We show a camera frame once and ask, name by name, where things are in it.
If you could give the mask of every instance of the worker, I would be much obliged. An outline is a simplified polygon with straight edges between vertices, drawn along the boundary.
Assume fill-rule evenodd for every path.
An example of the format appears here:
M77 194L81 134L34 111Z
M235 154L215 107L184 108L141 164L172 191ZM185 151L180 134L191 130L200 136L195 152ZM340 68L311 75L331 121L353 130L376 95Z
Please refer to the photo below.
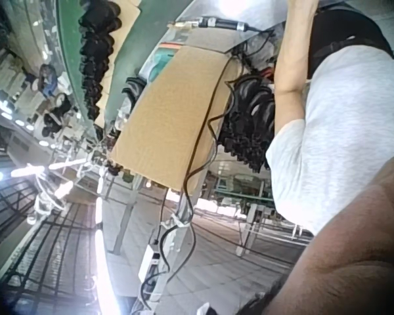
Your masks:
M67 95L63 94L61 97L57 97L56 106L47 114L44 115L45 127L42 130L43 137L54 138L56 133L59 133L66 125L64 122L64 116L73 108L72 103L69 101Z
M237 315L394 314L394 157Z
M394 59L361 13L288 6L267 161L278 213L316 235L394 156Z
M39 69L38 79L31 84L33 91L39 91L45 98L54 96L54 91L58 85L58 78L55 68L50 64L42 64Z

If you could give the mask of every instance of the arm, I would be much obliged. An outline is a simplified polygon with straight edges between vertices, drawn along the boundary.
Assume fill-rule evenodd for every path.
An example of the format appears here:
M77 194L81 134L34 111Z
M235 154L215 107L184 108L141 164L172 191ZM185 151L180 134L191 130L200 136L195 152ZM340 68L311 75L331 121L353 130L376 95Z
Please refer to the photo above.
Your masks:
M302 92L308 74L309 41L319 0L288 0L288 19L274 75L275 133L305 117Z
M309 244L267 314L294 314L286 301L300 314L394 314L394 158Z

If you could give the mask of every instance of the green conveyor belt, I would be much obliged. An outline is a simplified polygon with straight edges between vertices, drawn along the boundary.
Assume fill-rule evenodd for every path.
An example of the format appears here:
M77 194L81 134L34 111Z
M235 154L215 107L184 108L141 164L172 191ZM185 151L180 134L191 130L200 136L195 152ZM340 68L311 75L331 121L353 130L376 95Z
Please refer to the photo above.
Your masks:
M142 0L139 8L141 13L133 25L129 35L115 61L114 74L111 83L110 97L105 110L105 121L115 119L124 95L121 90L125 79L139 72L144 62L158 44L169 21L175 20L192 0ZM75 98L86 117L86 107L83 105L81 90L81 73L79 54L81 34L77 20L83 14L83 9L77 0L58 0L58 31L62 45L62 54L73 87Z

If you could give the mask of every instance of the factory floor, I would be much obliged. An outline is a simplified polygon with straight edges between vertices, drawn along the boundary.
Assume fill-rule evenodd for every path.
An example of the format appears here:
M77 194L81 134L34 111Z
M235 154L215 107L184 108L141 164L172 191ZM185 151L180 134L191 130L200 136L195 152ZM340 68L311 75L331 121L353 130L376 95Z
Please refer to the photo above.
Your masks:
M109 199L104 203L104 239L108 250L114 247L129 192L128 188L113 185ZM117 295L138 295L139 268L152 231L157 227L163 193L158 188L141 190L125 233L121 255L109 253L107 256ZM167 204L164 219L169 218L173 206L173 203ZM259 238L252 248L258 253L248 253L240 258L235 254L240 234L233 220L198 213L193 224L197 235L196 250L183 270L167 285L157 306L157 314L195 314L206 302L210 302L219 314L233 314L257 292L265 290L289 271L304 248ZM173 269L184 260L191 245L189 232Z

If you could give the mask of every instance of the white t-shirt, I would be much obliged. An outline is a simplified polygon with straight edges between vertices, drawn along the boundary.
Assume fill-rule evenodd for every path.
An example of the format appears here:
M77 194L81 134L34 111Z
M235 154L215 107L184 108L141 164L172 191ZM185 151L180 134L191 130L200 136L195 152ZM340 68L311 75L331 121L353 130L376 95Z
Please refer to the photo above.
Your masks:
M276 209L318 234L393 156L394 60L346 47L315 72L305 120L284 126L267 150Z

